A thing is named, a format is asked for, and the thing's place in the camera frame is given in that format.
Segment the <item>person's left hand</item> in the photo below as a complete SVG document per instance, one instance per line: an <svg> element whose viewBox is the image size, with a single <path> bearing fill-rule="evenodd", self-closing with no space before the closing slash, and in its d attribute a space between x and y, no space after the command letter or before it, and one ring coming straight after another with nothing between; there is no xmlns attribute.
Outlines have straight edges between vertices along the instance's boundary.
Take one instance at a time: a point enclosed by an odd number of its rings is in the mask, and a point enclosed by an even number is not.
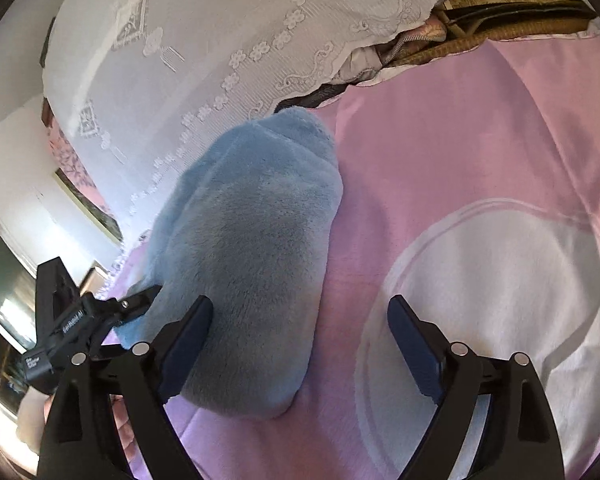
<svg viewBox="0 0 600 480"><path fill-rule="evenodd" d="M134 434L123 402L71 385L50 404L41 479L131 479Z"/></svg>

